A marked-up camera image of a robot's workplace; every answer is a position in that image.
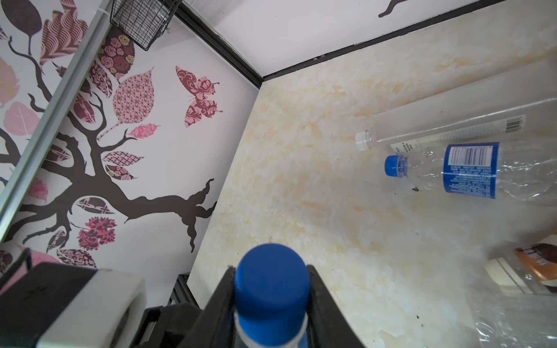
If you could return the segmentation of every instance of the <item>patterned leaf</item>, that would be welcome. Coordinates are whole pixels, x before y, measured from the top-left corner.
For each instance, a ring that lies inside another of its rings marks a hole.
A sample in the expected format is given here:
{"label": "patterned leaf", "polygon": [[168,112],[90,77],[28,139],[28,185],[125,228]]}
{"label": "patterned leaf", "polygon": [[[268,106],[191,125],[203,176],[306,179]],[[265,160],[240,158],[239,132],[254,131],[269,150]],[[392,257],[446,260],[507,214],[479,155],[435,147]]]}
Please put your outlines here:
{"label": "patterned leaf", "polygon": [[80,230],[77,239],[79,245],[86,250],[97,250],[99,245],[112,243],[116,237],[116,223],[110,218],[90,218],[85,226],[89,227],[89,230]]}
{"label": "patterned leaf", "polygon": [[212,83],[205,76],[196,80],[196,76],[193,73],[183,70],[178,66],[176,66],[176,75],[178,75],[185,89],[199,100],[207,99],[213,95],[215,93],[214,86],[219,84],[219,82]]}
{"label": "patterned leaf", "polygon": [[60,0],[60,3],[64,13],[52,11],[52,21],[45,20],[39,63],[41,67],[53,58],[75,53],[87,31],[87,23],[77,19],[74,0]]}
{"label": "patterned leaf", "polygon": [[8,253],[7,251],[0,250],[0,273],[4,274],[9,265],[12,264],[12,261],[12,254]]}
{"label": "patterned leaf", "polygon": [[80,91],[91,95],[91,85],[87,79],[83,80],[83,84],[81,85]]}
{"label": "patterned leaf", "polygon": [[160,126],[152,123],[140,125],[134,128],[128,135],[136,139],[145,139],[152,136],[158,127]]}
{"label": "patterned leaf", "polygon": [[118,28],[112,27],[106,35],[97,57],[101,64],[120,82],[120,79],[130,71],[131,65],[134,63],[134,43]]}
{"label": "patterned leaf", "polygon": [[13,135],[32,135],[39,121],[33,110],[16,101],[6,111],[4,127]]}
{"label": "patterned leaf", "polygon": [[61,147],[52,145],[46,154],[46,159],[53,162],[61,162],[70,158],[71,155],[65,152]]}
{"label": "patterned leaf", "polygon": [[119,166],[127,166],[136,163],[142,158],[143,157],[137,157],[136,155],[132,155],[127,152],[114,151],[114,152],[107,153],[102,160],[114,163]]}
{"label": "patterned leaf", "polygon": [[46,201],[48,196],[48,187],[44,181],[39,178],[35,178],[29,188],[29,191],[27,192],[27,195]]}
{"label": "patterned leaf", "polygon": [[211,118],[216,112],[222,112],[217,110],[216,101],[195,99],[185,112],[185,127],[201,121],[201,116]]}
{"label": "patterned leaf", "polygon": [[13,71],[13,68],[7,65],[1,57],[0,76],[2,77],[0,78],[0,107],[2,107],[12,100],[19,92],[19,80],[16,79],[16,73]]}
{"label": "patterned leaf", "polygon": [[65,264],[74,266],[89,266],[97,268],[95,261],[88,252],[80,249],[58,249],[56,251],[58,258]]}
{"label": "patterned leaf", "polygon": [[8,37],[6,36],[6,33],[4,33],[4,29],[2,29],[2,27],[0,26],[0,40],[8,40]]}
{"label": "patterned leaf", "polygon": [[74,112],[75,115],[83,121],[87,123],[95,123],[95,112],[93,111],[91,104],[89,104],[89,102],[86,101],[80,93],[77,94],[77,98],[74,102]]}
{"label": "patterned leaf", "polygon": [[64,244],[64,242],[66,241],[66,237],[67,233],[65,229],[59,229],[51,238],[50,241],[48,242],[48,245],[46,246],[46,252],[49,252],[50,250],[57,248],[59,246],[61,246],[62,244]]}
{"label": "patterned leaf", "polygon": [[80,199],[77,206],[89,213],[96,214],[114,214],[110,211],[106,202],[98,197],[87,197]]}
{"label": "patterned leaf", "polygon": [[117,166],[117,165],[107,165],[105,164],[105,170],[106,173],[114,178],[114,179],[118,179],[118,180],[132,180],[135,179],[136,177],[132,176],[127,169]]}
{"label": "patterned leaf", "polygon": [[102,67],[95,61],[91,70],[89,70],[89,78],[97,88],[103,92],[107,97],[112,94],[112,82],[102,69]]}
{"label": "patterned leaf", "polygon": [[2,0],[9,22],[31,38],[42,28],[41,16],[29,0]]}
{"label": "patterned leaf", "polygon": [[153,108],[154,96],[151,70],[127,78],[114,93],[113,107],[118,124],[143,121]]}

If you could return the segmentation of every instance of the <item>black edge trim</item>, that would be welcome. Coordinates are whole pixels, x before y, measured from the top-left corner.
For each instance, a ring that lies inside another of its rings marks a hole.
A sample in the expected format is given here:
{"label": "black edge trim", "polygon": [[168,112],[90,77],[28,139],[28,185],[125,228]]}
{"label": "black edge trim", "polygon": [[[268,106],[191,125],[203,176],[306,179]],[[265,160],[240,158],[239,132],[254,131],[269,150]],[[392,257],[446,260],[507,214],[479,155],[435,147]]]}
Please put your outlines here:
{"label": "black edge trim", "polygon": [[408,26],[406,28],[402,28],[402,29],[399,29],[397,31],[393,31],[392,33],[389,33],[389,34],[386,34],[386,35],[383,35],[383,36],[379,36],[375,39],[372,39],[372,40],[369,40],[369,41],[364,41],[364,42],[361,42],[361,43],[357,43],[355,45],[351,45],[351,46],[348,46],[348,47],[344,47],[344,48],[341,48],[339,50],[336,50],[336,51],[333,51],[333,52],[330,52],[330,53],[326,53],[326,54],[321,55],[319,57],[312,58],[312,59],[307,60],[305,62],[296,64],[296,65],[292,65],[291,67],[288,67],[288,68],[279,70],[277,72],[274,72],[272,74],[269,74],[267,76],[264,76],[263,81],[268,81],[268,80],[274,79],[275,77],[286,75],[287,73],[298,71],[298,70],[306,68],[308,66],[319,64],[319,63],[328,61],[329,59],[333,59],[333,58],[336,58],[338,56],[342,56],[342,55],[345,55],[347,53],[350,53],[350,52],[353,52],[353,51],[356,51],[356,50],[360,50],[362,48],[366,48],[368,46],[375,45],[376,43],[383,42],[383,41],[386,41],[386,40],[389,40],[389,39],[392,39],[392,38],[395,38],[395,37],[398,37],[398,36],[406,35],[406,34],[411,33],[413,31],[423,29],[425,27],[429,27],[429,26],[432,26],[434,24],[446,21],[448,19],[452,19],[452,18],[461,16],[463,14],[470,13],[470,12],[473,12],[475,10],[478,10],[478,9],[481,9],[481,8],[484,8],[484,7],[487,7],[487,6],[491,6],[491,5],[494,5],[494,4],[497,4],[499,2],[503,2],[503,1],[505,1],[505,0],[479,0],[479,1],[476,1],[476,2],[473,2],[471,4],[465,5],[463,7],[454,9],[452,11],[440,14],[439,16],[435,16],[435,17],[432,17],[430,19],[426,19],[425,21],[413,24],[413,25]]}
{"label": "black edge trim", "polygon": [[239,73],[247,78],[258,89],[261,88],[263,77],[261,77],[241,56],[239,56],[230,45],[211,30],[199,16],[185,4],[181,3],[174,14],[184,22],[197,36],[205,41],[227,62],[229,62]]}

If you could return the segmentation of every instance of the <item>butterfly decal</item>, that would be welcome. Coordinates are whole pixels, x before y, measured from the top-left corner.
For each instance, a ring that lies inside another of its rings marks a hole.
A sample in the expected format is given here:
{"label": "butterfly decal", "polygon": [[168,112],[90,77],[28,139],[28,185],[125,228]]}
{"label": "butterfly decal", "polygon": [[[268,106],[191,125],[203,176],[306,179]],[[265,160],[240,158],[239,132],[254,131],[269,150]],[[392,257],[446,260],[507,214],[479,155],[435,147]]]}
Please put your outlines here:
{"label": "butterfly decal", "polygon": [[209,99],[215,94],[214,86],[219,82],[211,82],[205,76],[198,79],[193,73],[176,66],[176,75],[194,99],[185,113],[185,127],[201,121],[202,116],[211,118],[217,112],[217,102]]}

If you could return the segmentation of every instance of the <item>rose pattern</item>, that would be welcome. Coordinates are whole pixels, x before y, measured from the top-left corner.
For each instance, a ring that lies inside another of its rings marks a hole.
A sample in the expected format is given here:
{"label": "rose pattern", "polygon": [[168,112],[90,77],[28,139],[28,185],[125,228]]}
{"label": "rose pattern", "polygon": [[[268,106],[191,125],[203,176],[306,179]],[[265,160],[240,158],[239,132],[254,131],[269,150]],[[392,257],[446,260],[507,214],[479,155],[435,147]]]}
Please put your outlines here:
{"label": "rose pattern", "polygon": [[116,222],[110,218],[90,218],[85,224],[89,229],[81,229],[77,236],[79,245],[85,250],[97,250],[99,245],[114,241]]}
{"label": "rose pattern", "polygon": [[113,37],[110,39],[110,45],[114,48],[119,48],[120,46],[122,46],[120,40],[118,40],[117,38]]}
{"label": "rose pattern", "polygon": [[103,57],[101,58],[101,63],[102,65],[105,66],[105,68],[110,69],[114,66],[114,60],[110,57]]}
{"label": "rose pattern", "polygon": [[112,27],[106,35],[105,41],[97,54],[103,62],[103,58],[110,58],[112,64],[103,65],[110,70],[118,82],[130,71],[134,62],[135,48],[130,38],[123,34],[118,28]]}
{"label": "rose pattern", "polygon": [[105,53],[110,57],[114,57],[116,55],[116,49],[112,46],[106,46]]}

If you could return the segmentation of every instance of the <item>black metal basket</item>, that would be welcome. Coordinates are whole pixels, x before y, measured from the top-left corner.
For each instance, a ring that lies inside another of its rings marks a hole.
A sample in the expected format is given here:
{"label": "black metal basket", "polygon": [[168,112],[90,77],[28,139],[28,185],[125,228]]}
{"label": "black metal basket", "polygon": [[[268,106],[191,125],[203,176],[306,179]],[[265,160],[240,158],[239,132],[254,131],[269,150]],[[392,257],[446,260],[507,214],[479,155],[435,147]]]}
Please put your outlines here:
{"label": "black metal basket", "polygon": [[164,33],[182,0],[114,0],[110,23],[148,50]]}

